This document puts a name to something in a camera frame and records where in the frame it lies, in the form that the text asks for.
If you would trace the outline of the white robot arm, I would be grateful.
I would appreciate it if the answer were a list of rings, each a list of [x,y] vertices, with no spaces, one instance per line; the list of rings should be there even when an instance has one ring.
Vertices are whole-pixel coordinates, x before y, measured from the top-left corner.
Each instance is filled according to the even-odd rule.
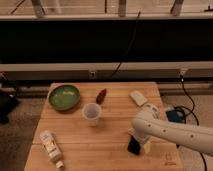
[[[213,157],[213,128],[164,121],[159,108],[146,103],[131,121],[131,134],[144,145],[151,136]]]

